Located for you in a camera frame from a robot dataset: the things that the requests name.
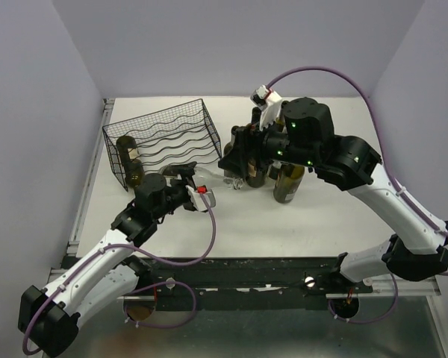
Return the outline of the clear glass bottle front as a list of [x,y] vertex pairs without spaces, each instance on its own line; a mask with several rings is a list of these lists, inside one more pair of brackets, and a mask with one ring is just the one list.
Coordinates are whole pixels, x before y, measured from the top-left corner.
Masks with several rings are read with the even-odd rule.
[[[176,165],[180,164],[171,164],[163,166],[159,169],[159,173],[165,177],[171,178],[167,174],[167,167]],[[226,189],[240,190],[243,188],[244,185],[244,181],[242,178],[234,178],[216,174],[198,165],[196,165],[195,171],[196,173],[193,176],[193,179],[195,181],[196,186],[206,186],[208,189],[226,188]]]

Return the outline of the dark bottle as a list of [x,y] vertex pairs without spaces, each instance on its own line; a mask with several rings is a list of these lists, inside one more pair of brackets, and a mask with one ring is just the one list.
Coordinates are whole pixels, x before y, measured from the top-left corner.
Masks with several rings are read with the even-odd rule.
[[268,165],[251,157],[247,162],[247,168],[246,183],[252,188],[262,187],[265,184]]

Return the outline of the dark bottle front label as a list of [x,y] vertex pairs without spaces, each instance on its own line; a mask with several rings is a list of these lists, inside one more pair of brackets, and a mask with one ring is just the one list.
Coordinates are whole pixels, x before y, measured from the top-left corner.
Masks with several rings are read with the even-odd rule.
[[137,188],[144,177],[143,165],[137,150],[137,143],[132,136],[120,136],[116,141],[119,158],[125,173],[125,182],[132,189]]

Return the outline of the dark bottle label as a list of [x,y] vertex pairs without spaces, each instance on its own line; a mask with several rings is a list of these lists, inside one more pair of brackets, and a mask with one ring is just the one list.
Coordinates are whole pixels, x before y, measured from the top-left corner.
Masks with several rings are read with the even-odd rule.
[[120,136],[116,141],[119,158],[125,173],[125,182],[132,189],[137,188],[144,177],[143,165],[137,150],[137,143],[132,136]]
[[235,134],[236,131],[238,129],[238,126],[235,125],[231,128],[231,138],[229,140],[229,142],[225,145],[224,149],[223,149],[223,156],[225,157],[233,148],[234,145],[234,141],[235,141]]

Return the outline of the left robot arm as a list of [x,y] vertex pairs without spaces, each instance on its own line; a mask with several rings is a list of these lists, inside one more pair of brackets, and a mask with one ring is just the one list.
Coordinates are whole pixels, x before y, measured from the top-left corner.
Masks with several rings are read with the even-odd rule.
[[149,289],[148,267],[135,255],[142,245],[179,207],[211,213],[216,204],[212,191],[195,184],[195,173],[191,162],[146,175],[94,248],[42,289],[30,286],[22,294],[18,328],[24,355],[61,355],[111,301]]

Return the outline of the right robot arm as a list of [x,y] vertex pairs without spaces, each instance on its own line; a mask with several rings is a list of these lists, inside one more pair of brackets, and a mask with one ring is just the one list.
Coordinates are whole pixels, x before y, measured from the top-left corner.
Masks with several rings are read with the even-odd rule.
[[368,277],[395,274],[408,281],[448,275],[448,221],[429,211],[385,171],[380,154],[364,139],[335,134],[326,104],[298,98],[281,107],[286,130],[235,126],[234,141],[218,166],[242,178],[272,162],[304,166],[317,177],[366,204],[393,231],[381,245],[343,253],[329,272],[329,285],[345,292]]

